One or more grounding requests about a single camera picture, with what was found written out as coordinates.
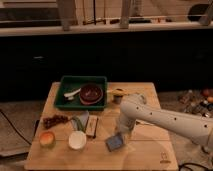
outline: gray object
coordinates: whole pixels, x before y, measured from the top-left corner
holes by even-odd
[[[70,30],[70,25],[77,25],[75,0],[57,0],[59,16],[64,31]]]
[[[142,0],[132,0],[131,2],[131,17],[139,17],[141,15]]]
[[[129,28],[129,15],[130,15],[131,0],[122,0],[120,28]]]
[[[124,145],[122,135],[120,133],[106,139],[106,145],[109,151],[114,151]]]
[[[205,14],[200,18],[199,23],[203,26],[209,26],[213,18],[213,1],[209,4]]]

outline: wooden table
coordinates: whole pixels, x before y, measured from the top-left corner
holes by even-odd
[[[78,115],[83,111],[60,111],[53,106],[59,87],[52,84],[41,121],[54,114]],[[142,93],[149,105],[160,108],[155,87],[152,83],[108,83],[108,89],[121,88],[130,93]],[[97,115],[99,122],[95,139],[88,139],[83,150],[75,151],[68,146],[68,137],[73,131],[71,123],[59,124],[50,130],[55,133],[56,145],[53,149],[41,148],[38,137],[45,131],[40,122],[25,164],[26,170],[177,170],[176,157],[168,135],[164,129],[147,124],[136,125],[130,142],[123,148],[109,152],[105,139],[114,135],[115,119],[119,115],[119,105],[107,97],[104,111],[90,111]]]

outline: cable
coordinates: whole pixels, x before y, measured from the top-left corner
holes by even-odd
[[[207,167],[205,167],[205,166],[202,166],[202,165],[200,165],[200,164],[197,164],[197,163],[183,163],[183,164],[181,164],[181,165],[179,166],[179,171],[181,171],[181,169],[183,169],[183,168],[186,168],[186,169],[188,169],[188,170],[190,170],[190,171],[193,171],[193,169],[189,167],[190,165],[191,165],[191,166],[197,166],[197,167],[199,167],[199,168],[202,168],[204,171],[212,171],[211,169],[209,169],[209,168],[207,168]]]
[[[96,25],[96,2],[93,0],[93,20],[94,24]]]
[[[24,138],[23,135],[21,135],[21,133],[15,128],[15,126],[12,124],[12,122],[8,119],[8,117],[5,115],[5,113],[0,109],[0,113],[5,117],[5,119],[8,121],[8,123],[10,124],[10,126],[14,129],[14,131],[24,140],[26,141],[29,145],[31,145],[31,143]]]

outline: black wire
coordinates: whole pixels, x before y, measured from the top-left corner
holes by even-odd
[[[12,122],[8,119],[8,117],[5,115],[5,113],[0,109],[0,113],[5,117],[5,119],[8,121],[8,123],[10,124],[10,126],[14,129],[14,131],[24,140],[26,141],[29,145],[31,145],[31,143],[24,138],[23,135],[21,135],[21,133],[15,128],[15,126],[12,124]]]
[[[179,171],[181,171],[181,169],[182,168],[187,168],[187,169],[189,169],[190,171],[193,171],[193,169],[191,169],[190,167],[188,167],[188,166],[197,166],[197,167],[199,167],[199,168],[202,168],[204,171],[212,171],[212,169],[209,169],[209,168],[207,168],[207,167],[205,167],[205,166],[202,166],[202,165],[200,165],[200,164],[197,164],[197,163],[183,163],[183,164],[181,164],[180,166],[179,166]]]

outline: apple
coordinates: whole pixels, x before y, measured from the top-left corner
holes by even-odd
[[[55,145],[55,134],[51,131],[43,132],[39,137],[42,147],[52,148]]]

